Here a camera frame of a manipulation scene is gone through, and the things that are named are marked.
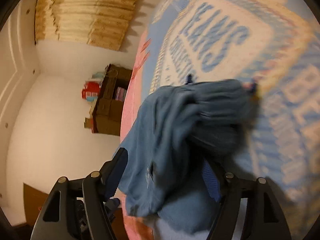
blue cloth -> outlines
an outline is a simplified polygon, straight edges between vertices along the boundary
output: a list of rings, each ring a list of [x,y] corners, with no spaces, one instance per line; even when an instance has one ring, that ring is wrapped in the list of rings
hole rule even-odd
[[[128,164],[119,184],[129,215],[157,213],[175,230],[208,229],[217,214],[192,143],[216,156],[237,146],[236,125],[252,113],[250,94],[237,80],[163,86],[142,103],[121,143]]]

blue blanket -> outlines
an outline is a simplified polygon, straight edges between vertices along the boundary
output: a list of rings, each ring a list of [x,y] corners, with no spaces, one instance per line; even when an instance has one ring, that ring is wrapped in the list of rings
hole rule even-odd
[[[149,95],[120,145],[129,155],[119,184],[127,213],[157,213],[188,233],[208,229],[218,204],[190,142],[209,146],[215,156],[232,153],[239,142],[237,126],[252,110],[250,94],[237,80],[163,86]]]

wall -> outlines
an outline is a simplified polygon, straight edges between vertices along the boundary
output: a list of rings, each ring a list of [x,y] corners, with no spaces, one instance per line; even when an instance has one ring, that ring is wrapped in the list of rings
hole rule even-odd
[[[6,161],[10,136],[23,100],[39,74],[34,44],[36,0],[21,0],[0,32],[0,205],[10,218]]]
[[[120,51],[75,42],[39,40],[36,48],[42,72],[67,79],[85,80],[92,72],[103,70],[109,63],[132,69],[140,36],[159,2],[160,0],[138,0],[135,17]]]
[[[111,159],[119,146],[119,137],[92,134],[83,127],[90,108],[81,98],[83,83],[109,63],[133,68],[140,36],[159,1],[139,0],[120,51],[72,42],[38,41],[37,56],[30,56],[39,58],[41,74],[20,109],[7,158],[9,206],[4,212],[12,224],[25,221],[23,182],[49,193],[60,176],[81,178]],[[33,31],[31,25],[25,28]]]

patterned bed sheet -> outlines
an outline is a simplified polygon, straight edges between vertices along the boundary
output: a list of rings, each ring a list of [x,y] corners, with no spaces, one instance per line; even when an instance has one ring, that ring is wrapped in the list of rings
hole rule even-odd
[[[302,239],[320,213],[320,25],[308,6],[303,0],[162,0],[140,41],[121,138],[149,93],[181,85],[189,73],[197,82],[258,81],[259,117],[246,147],[225,168],[270,178],[293,238]]]

gold patterned curtain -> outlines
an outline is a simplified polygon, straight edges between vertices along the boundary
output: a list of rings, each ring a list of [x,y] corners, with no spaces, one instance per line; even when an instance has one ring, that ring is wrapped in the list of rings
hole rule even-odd
[[[36,40],[76,41],[119,50],[137,0],[38,0]]]

